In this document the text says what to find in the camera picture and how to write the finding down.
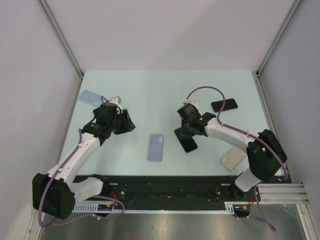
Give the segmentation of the lilac phone case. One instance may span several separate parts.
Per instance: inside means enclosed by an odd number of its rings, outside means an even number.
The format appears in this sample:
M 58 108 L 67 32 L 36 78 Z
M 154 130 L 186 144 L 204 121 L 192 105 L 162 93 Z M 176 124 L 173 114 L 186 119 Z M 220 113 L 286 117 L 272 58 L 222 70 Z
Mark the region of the lilac phone case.
M 164 136 L 162 134 L 151 134 L 148 142 L 147 160 L 159 163 L 163 160 Z

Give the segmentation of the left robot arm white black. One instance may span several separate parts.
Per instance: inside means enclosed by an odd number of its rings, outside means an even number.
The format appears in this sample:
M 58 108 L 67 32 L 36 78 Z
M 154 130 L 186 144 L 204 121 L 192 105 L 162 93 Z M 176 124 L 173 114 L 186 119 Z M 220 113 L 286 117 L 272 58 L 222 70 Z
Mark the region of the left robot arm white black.
M 111 188 L 106 180 L 97 174 L 75 183 L 78 172 L 112 134 L 121 135 L 133 131 L 133 124 L 127 109 L 116 103 L 103 103 L 93 110 L 93 119 L 78 130 L 79 139 L 69 154 L 46 174 L 37 173 L 32 180 L 32 204 L 42 214 L 65 220 L 75 204 L 97 197 L 105 200 Z

